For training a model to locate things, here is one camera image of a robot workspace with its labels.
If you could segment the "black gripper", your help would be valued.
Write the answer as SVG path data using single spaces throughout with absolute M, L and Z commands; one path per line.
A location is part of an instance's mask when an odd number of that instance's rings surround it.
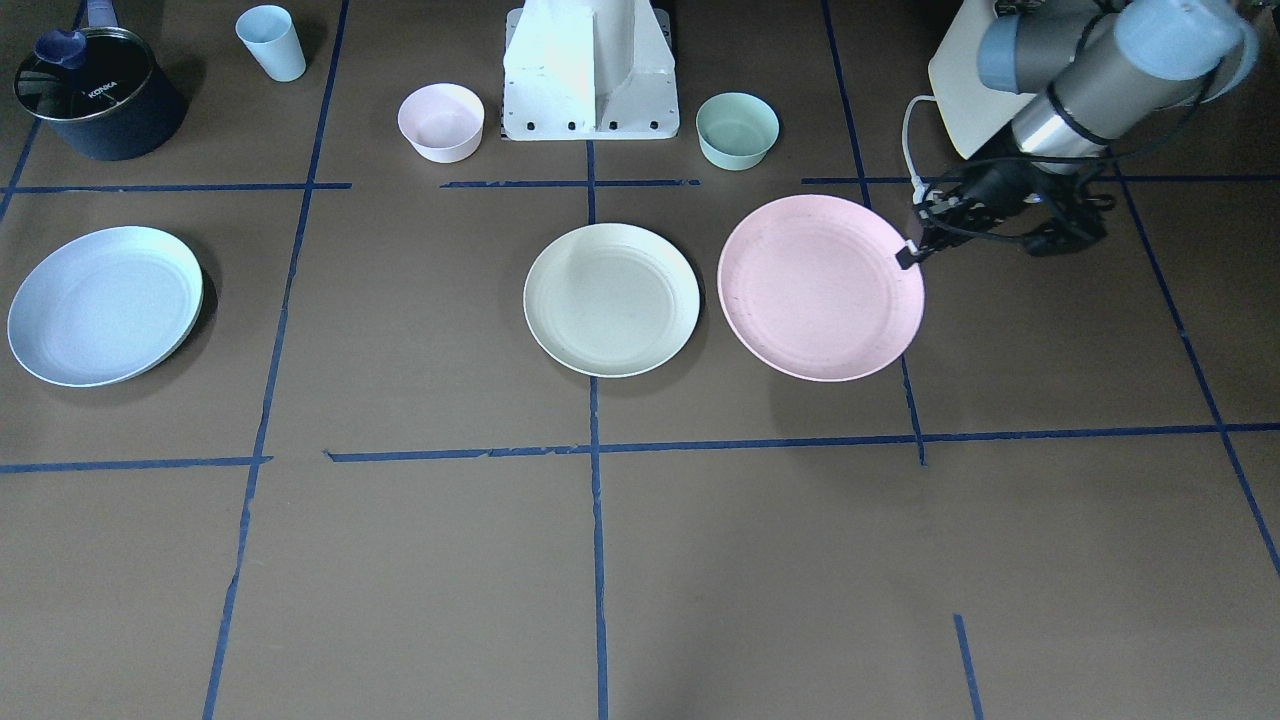
M 1010 243 L 1033 258 L 1084 251 L 1107 236 L 1105 215 L 1116 208 L 1096 193 L 1094 163 L 1066 174 L 1023 158 L 975 159 L 929 179 L 914 202 L 919 240 L 896 252 L 902 270 L 972 240 Z

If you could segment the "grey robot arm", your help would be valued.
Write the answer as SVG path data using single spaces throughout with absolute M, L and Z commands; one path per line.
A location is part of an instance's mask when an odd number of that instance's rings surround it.
M 1079 252 L 1106 234 L 1111 197 L 1091 191 L 1108 149 L 1156 111 L 1240 85 L 1260 36 L 1230 1 L 965 1 L 927 74 L 961 164 L 918 182 L 922 233 L 910 269 L 970 240 L 1034 258 Z M 1028 208 L 1046 219 L 1006 237 Z

